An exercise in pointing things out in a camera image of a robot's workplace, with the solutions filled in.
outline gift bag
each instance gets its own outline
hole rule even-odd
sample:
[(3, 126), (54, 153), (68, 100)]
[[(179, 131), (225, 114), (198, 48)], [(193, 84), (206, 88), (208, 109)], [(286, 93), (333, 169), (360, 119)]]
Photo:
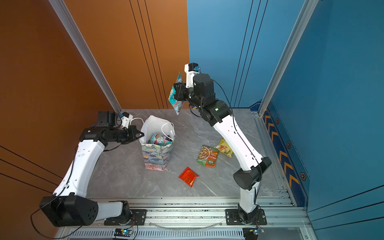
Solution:
[[(145, 168), (163, 171), (167, 166), (174, 145), (175, 129), (173, 123), (151, 115), (144, 122), (141, 131), (144, 133), (144, 137), (140, 138), (139, 141), (143, 152)], [(154, 134), (169, 136), (172, 142), (165, 146), (150, 144), (149, 141)]]

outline marble surface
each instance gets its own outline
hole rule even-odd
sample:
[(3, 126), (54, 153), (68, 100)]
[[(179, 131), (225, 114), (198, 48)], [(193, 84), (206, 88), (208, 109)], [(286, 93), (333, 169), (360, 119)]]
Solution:
[[(147, 170), (139, 141), (121, 145), (100, 156), (88, 185), (87, 197), (240, 197), (240, 188), (232, 176), (240, 169), (234, 154), (229, 158), (219, 153), (215, 168), (204, 167), (196, 161), (203, 144), (214, 147), (222, 138), (209, 123), (193, 116), (189, 110), (182, 110), (179, 115), (173, 109), (126, 112), (144, 121), (154, 115), (175, 124), (176, 138), (168, 165), (165, 171)], [(234, 115), (249, 142), (264, 156), (265, 150), (250, 110), (235, 109)], [(141, 120), (134, 120), (132, 124), (141, 129)], [(116, 145), (110, 143), (106, 148)], [(192, 188), (179, 179), (187, 167), (199, 175)], [(272, 168), (269, 168), (263, 174), (259, 196), (278, 196), (277, 188)]]

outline purple package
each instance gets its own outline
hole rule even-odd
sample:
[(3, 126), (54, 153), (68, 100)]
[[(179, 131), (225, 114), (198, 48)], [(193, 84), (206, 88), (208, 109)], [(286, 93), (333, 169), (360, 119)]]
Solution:
[[(179, 73), (179, 76), (177, 77), (176, 83), (181, 83), (181, 82), (183, 82), (183, 80), (181, 79), (181, 74)], [(173, 96), (175, 95), (175, 93), (176, 93), (176, 90), (172, 86), (168, 100), (172, 104), (173, 108), (176, 111), (176, 114), (178, 115), (181, 108), (183, 107), (184, 101), (177, 101), (176, 99), (174, 99)]]

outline food packet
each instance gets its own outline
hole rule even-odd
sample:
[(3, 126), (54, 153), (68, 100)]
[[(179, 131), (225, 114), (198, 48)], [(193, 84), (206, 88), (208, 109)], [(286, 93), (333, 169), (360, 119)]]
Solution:
[(215, 148), (228, 157), (232, 157), (233, 151), (224, 138), (221, 139), (220, 143)]
[(171, 141), (168, 141), (167, 137), (162, 137), (158, 133), (155, 133), (151, 139), (149, 140), (150, 144), (156, 144), (159, 146), (167, 146), (168, 144), (171, 144)]
[(187, 167), (182, 174), (180, 174), (179, 178), (186, 182), (190, 187), (193, 186), (196, 177), (198, 177), (196, 173), (194, 173), (189, 167)]
[(203, 145), (197, 156), (197, 163), (206, 167), (215, 167), (218, 151), (213, 147)]
[[(183, 80), (181, 79), (181, 74), (179, 73), (179, 76), (177, 77), (176, 83), (181, 83)], [(172, 104), (172, 107), (175, 109), (176, 114), (178, 115), (180, 113), (181, 108), (183, 107), (184, 101), (177, 101), (174, 99), (174, 95), (176, 93), (176, 90), (174, 87), (172, 87), (170, 94), (169, 94), (169, 102)]]

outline orange chevron arrow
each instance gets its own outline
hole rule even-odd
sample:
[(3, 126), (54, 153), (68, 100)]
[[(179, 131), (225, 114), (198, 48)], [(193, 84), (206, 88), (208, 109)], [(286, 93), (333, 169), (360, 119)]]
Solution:
[(282, 156), (282, 155), (284, 155), (284, 156), (288, 157), (288, 156), (287, 156), (287, 154), (286, 154), (285, 152), (283, 152), (283, 151), (280, 151), (280, 162), (281, 162), (281, 156)]
[(265, 125), (266, 125), (266, 119), (271, 118), (271, 116), (265, 116)]
[(272, 123), (268, 123), (268, 132), (270, 132), (271, 126), (274, 127), (274, 125)]
[(289, 165), (287, 162), (284, 162), (284, 173), (287, 174), (287, 167), (293, 170), (293, 167)]
[(291, 174), (289, 175), (289, 186), (292, 188), (292, 180), (294, 180), (295, 182), (297, 182), (297, 184), (300, 184), (299, 181), (294, 177), (292, 176)]
[(279, 135), (277, 134), (277, 132), (272, 131), (272, 142), (273, 142), (273, 136), (274, 136), (274, 135), (279, 136)]

